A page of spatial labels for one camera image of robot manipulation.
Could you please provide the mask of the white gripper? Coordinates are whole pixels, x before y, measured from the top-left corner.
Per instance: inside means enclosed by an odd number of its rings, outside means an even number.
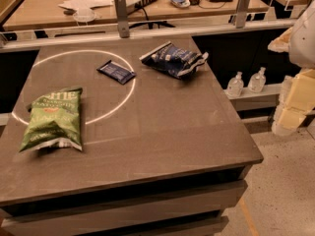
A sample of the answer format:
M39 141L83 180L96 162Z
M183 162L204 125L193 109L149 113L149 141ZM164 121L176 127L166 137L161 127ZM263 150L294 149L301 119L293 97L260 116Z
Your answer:
M273 117L273 133L278 136L291 135L306 118L302 112L310 112L314 107L315 70L302 69L294 78L286 76Z

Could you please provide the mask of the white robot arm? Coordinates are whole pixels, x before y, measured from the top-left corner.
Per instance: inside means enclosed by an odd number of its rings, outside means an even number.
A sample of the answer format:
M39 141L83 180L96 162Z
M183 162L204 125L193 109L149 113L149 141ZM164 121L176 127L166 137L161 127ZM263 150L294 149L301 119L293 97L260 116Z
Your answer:
M315 107L315 1L268 49L287 52L289 61L301 68L293 78L284 78L272 124L275 135L288 136Z

